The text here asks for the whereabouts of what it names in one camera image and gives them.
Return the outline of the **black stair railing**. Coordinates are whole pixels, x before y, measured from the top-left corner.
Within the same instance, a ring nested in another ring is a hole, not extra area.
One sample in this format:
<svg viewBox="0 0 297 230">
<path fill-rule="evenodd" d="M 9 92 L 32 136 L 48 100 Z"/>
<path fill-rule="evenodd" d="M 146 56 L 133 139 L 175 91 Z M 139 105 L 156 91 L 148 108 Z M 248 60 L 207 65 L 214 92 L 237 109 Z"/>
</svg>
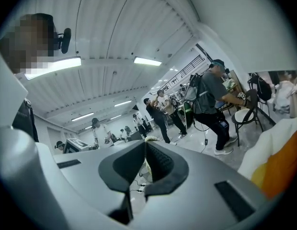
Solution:
<svg viewBox="0 0 297 230">
<path fill-rule="evenodd" d="M 179 71 L 171 80 L 172 81 L 179 81 L 186 75 L 188 75 L 191 71 L 202 65 L 206 61 L 206 58 L 198 55 L 194 58 L 188 65 L 186 65 L 181 71 Z"/>
</svg>

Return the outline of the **white beanbag chair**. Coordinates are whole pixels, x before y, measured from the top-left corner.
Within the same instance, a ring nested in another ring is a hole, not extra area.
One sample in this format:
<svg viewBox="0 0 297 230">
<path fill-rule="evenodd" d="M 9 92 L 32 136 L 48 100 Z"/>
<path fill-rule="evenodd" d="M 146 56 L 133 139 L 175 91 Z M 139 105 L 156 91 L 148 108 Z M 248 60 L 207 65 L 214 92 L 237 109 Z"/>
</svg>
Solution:
<svg viewBox="0 0 297 230">
<path fill-rule="evenodd" d="M 282 119 L 271 129 L 261 133 L 256 144 L 245 153 L 238 173 L 250 180 L 254 171 L 280 151 L 296 131 L 297 117 Z"/>
</svg>

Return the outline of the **wooden shelf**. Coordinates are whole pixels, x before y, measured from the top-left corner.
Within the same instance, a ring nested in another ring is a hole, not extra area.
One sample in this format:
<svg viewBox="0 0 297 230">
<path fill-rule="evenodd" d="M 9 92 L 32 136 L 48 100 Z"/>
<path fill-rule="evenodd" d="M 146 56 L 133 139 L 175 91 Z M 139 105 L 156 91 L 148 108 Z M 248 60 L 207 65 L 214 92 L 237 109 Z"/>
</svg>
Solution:
<svg viewBox="0 0 297 230">
<path fill-rule="evenodd" d="M 228 79 L 233 79 L 236 83 L 236 85 L 233 88 L 227 90 L 229 93 L 237 96 L 239 92 L 244 92 L 243 87 L 234 70 L 230 70 L 227 76 L 228 76 Z"/>
</svg>

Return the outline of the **dark chair with white seat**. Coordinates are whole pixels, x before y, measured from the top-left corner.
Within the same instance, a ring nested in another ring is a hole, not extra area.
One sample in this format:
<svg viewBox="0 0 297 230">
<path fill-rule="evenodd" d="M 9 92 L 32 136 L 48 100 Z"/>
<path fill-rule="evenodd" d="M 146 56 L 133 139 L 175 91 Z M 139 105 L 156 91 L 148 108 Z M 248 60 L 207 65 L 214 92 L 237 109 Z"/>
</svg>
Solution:
<svg viewBox="0 0 297 230">
<path fill-rule="evenodd" d="M 257 90 L 256 89 L 248 90 L 245 93 L 245 95 L 248 100 L 247 102 L 248 106 L 245 107 L 244 109 L 237 110 L 235 114 L 231 117 L 231 120 L 235 125 L 235 132 L 237 134 L 238 147 L 240 146 L 239 129 L 244 125 L 255 122 L 256 124 L 260 125 L 262 132 L 264 132 L 262 123 L 258 118 Z"/>
</svg>

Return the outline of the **white plastic bag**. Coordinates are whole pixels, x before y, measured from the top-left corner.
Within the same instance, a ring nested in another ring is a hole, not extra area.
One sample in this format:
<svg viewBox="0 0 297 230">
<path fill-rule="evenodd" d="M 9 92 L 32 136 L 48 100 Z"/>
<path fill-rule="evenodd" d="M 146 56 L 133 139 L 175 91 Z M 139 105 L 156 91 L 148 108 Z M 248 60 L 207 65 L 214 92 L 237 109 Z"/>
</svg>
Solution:
<svg viewBox="0 0 297 230">
<path fill-rule="evenodd" d="M 290 112 L 290 96 L 297 92 L 297 83 L 285 80 L 275 86 L 276 94 L 273 100 L 273 111 L 280 115 L 288 115 Z"/>
</svg>

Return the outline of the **person's black shirt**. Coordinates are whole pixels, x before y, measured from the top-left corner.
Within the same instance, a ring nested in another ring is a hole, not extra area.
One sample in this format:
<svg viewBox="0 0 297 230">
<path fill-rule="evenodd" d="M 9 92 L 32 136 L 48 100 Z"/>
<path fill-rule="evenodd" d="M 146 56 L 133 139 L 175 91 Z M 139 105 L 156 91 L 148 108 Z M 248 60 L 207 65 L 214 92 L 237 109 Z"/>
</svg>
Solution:
<svg viewBox="0 0 297 230">
<path fill-rule="evenodd" d="M 38 134 L 34 123 L 32 104 L 28 99 L 24 99 L 12 123 L 15 129 L 26 132 L 35 142 L 39 142 Z"/>
</svg>

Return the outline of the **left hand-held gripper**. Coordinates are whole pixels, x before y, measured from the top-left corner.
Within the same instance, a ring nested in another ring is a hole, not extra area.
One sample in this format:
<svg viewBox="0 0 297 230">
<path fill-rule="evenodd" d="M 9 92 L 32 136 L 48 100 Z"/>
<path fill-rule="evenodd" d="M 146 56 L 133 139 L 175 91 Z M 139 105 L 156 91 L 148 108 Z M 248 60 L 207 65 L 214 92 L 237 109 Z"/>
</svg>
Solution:
<svg viewBox="0 0 297 230">
<path fill-rule="evenodd" d="M 68 138 L 63 148 L 63 154 L 88 151 L 89 145 L 77 138 Z"/>
</svg>

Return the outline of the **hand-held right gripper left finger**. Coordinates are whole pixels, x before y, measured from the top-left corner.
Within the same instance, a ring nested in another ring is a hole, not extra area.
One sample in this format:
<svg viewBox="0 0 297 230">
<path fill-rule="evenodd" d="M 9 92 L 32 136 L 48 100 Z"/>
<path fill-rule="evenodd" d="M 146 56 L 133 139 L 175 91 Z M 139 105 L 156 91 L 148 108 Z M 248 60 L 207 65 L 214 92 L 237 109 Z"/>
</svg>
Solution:
<svg viewBox="0 0 297 230">
<path fill-rule="evenodd" d="M 145 158 L 142 140 L 107 149 L 55 155 L 54 160 L 65 179 L 77 193 L 111 223 L 130 227 L 134 219 L 131 185 Z"/>
</svg>

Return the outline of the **light green cloth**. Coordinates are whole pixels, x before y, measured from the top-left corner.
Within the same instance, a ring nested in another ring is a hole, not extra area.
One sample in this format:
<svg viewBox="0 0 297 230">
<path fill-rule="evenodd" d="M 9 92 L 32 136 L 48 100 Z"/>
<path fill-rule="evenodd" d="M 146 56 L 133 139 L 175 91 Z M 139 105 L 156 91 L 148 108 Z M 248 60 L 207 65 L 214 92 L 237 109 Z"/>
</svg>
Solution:
<svg viewBox="0 0 297 230">
<path fill-rule="evenodd" d="M 223 82 L 223 85 L 228 90 L 233 88 L 236 85 L 236 83 L 233 79 L 227 79 L 225 82 Z"/>
</svg>

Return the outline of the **orange cushion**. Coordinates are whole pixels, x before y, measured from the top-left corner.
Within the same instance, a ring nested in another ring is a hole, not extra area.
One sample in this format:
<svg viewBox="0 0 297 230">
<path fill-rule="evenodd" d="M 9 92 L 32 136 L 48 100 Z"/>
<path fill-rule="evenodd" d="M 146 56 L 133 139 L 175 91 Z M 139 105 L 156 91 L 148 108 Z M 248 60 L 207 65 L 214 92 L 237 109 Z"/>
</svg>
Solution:
<svg viewBox="0 0 297 230">
<path fill-rule="evenodd" d="M 270 156 L 263 177 L 262 191 L 268 199 L 284 192 L 297 173 L 297 131 L 287 143 Z"/>
</svg>

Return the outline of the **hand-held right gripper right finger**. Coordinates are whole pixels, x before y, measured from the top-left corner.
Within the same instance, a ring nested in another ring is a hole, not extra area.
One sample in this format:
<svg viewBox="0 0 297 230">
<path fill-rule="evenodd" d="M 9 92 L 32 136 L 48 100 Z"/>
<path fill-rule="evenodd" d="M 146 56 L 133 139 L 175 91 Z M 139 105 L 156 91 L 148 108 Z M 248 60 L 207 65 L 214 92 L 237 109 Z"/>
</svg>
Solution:
<svg viewBox="0 0 297 230">
<path fill-rule="evenodd" d="M 224 162 L 199 152 L 150 141 L 146 154 L 159 165 L 170 158 L 163 178 L 149 185 L 133 230 L 254 230 L 267 215 L 267 199 L 248 179 Z"/>
</svg>

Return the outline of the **yellow cushion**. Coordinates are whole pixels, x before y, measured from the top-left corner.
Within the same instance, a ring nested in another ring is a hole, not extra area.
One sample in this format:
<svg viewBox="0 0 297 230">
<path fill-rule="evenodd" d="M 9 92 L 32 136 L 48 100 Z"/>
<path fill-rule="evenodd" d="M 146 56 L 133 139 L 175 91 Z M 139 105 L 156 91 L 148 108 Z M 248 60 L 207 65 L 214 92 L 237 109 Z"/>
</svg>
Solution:
<svg viewBox="0 0 297 230">
<path fill-rule="evenodd" d="M 267 163 L 261 164 L 252 174 L 251 181 L 258 187 L 262 188 L 265 174 L 267 170 Z"/>
</svg>

